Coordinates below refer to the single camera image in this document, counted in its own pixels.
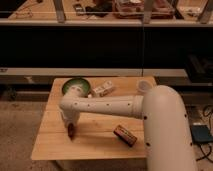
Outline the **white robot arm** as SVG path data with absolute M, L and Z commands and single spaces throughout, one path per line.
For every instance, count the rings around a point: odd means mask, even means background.
M 198 171 L 185 105 L 171 87 L 102 98 L 79 97 L 69 89 L 59 106 L 74 125 L 81 112 L 143 119 L 148 171 Z

